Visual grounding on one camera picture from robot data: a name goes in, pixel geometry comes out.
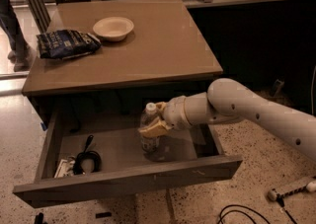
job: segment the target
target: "bowl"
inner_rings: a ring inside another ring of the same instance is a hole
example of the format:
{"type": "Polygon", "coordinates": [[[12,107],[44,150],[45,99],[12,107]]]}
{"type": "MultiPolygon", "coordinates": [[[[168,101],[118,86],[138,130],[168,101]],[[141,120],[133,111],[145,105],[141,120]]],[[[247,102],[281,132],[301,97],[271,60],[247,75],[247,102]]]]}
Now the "bowl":
{"type": "Polygon", "coordinates": [[[109,41],[123,40],[134,28],[134,23],[124,17],[108,17],[97,22],[94,33],[109,41]]]}

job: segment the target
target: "open drawer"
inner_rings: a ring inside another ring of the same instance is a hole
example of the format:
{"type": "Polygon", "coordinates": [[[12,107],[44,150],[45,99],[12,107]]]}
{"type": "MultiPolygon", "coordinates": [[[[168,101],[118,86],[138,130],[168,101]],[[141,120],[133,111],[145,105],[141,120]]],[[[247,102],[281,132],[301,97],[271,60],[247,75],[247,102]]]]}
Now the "open drawer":
{"type": "Polygon", "coordinates": [[[173,131],[146,154],[137,132],[139,113],[86,114],[80,130],[70,132],[73,118],[65,111],[59,104],[51,115],[34,183],[14,187],[34,208],[227,180],[242,161],[223,154],[208,125],[173,131]],[[55,178],[60,160],[82,152],[89,135],[94,139],[88,150],[100,154],[101,171],[55,178]]]}

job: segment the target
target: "wall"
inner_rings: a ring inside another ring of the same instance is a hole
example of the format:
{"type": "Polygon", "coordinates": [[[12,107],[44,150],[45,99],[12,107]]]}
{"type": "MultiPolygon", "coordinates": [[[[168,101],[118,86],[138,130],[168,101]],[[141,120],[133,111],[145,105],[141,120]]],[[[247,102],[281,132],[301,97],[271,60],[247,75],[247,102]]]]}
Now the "wall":
{"type": "Polygon", "coordinates": [[[297,109],[311,113],[316,0],[190,10],[225,75],[252,89],[284,78],[297,109]]]}

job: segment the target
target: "wire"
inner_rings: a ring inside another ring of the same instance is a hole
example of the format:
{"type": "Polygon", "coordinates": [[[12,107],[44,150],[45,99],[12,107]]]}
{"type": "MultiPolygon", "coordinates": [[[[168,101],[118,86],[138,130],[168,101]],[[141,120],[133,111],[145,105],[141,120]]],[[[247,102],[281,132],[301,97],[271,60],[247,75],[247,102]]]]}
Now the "wire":
{"type": "Polygon", "coordinates": [[[93,140],[93,135],[89,135],[86,141],[85,150],[79,153],[76,157],[75,164],[73,165],[73,174],[85,174],[85,171],[82,169],[81,164],[84,160],[90,159],[94,162],[94,168],[92,173],[100,171],[100,164],[101,164],[101,157],[96,151],[88,151],[86,152],[87,148],[91,144],[93,140]]]}
{"type": "Polygon", "coordinates": [[[256,221],[247,213],[243,212],[243,211],[240,211],[240,210],[230,210],[228,212],[226,212],[222,217],[221,219],[218,221],[218,223],[223,223],[222,221],[224,220],[225,216],[228,215],[229,213],[232,213],[232,212],[238,212],[238,213],[241,213],[241,214],[244,214],[246,215],[254,224],[256,224],[256,221]]]}
{"type": "Polygon", "coordinates": [[[235,209],[234,209],[234,210],[230,210],[230,211],[226,212],[224,215],[222,215],[223,212],[224,212],[226,209],[230,208],[230,207],[245,208],[245,209],[247,209],[247,210],[249,210],[249,211],[251,211],[251,212],[257,214],[258,216],[260,216],[263,220],[266,221],[266,223],[271,224],[270,221],[269,221],[265,216],[263,216],[261,213],[257,212],[256,210],[254,210],[254,209],[252,209],[252,208],[250,208],[250,207],[247,207],[247,206],[244,206],[244,205],[240,205],[240,204],[230,204],[230,205],[225,206],[225,207],[220,211],[220,214],[219,214],[219,221],[217,222],[217,224],[220,224],[220,223],[223,224],[223,220],[224,220],[225,216],[227,216],[227,214],[229,214],[229,213],[231,213],[231,212],[242,213],[242,214],[246,215],[253,223],[256,224],[256,221],[255,221],[249,214],[247,214],[246,212],[243,212],[243,211],[241,211],[241,210],[235,210],[235,209]]]}
{"type": "Polygon", "coordinates": [[[311,87],[310,87],[310,100],[311,100],[311,104],[312,104],[312,115],[314,115],[314,82],[315,82],[315,73],[316,73],[316,65],[314,67],[312,84],[311,84],[311,87]]]}
{"type": "Polygon", "coordinates": [[[276,199],[276,202],[279,204],[280,207],[283,208],[283,210],[285,211],[286,215],[288,216],[288,218],[292,221],[293,224],[297,224],[297,222],[294,220],[294,218],[290,215],[290,213],[285,209],[285,203],[284,203],[284,200],[283,198],[278,195],[277,196],[277,199],[276,199]]]}

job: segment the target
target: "bag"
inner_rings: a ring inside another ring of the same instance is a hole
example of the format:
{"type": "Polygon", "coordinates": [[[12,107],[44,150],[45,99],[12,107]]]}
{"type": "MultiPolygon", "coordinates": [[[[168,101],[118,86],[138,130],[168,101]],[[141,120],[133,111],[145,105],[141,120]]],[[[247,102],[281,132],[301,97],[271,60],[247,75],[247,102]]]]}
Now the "bag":
{"type": "Polygon", "coordinates": [[[101,47],[100,41],[91,34],[61,30],[37,35],[39,57],[66,59],[92,54],[101,47]]]}

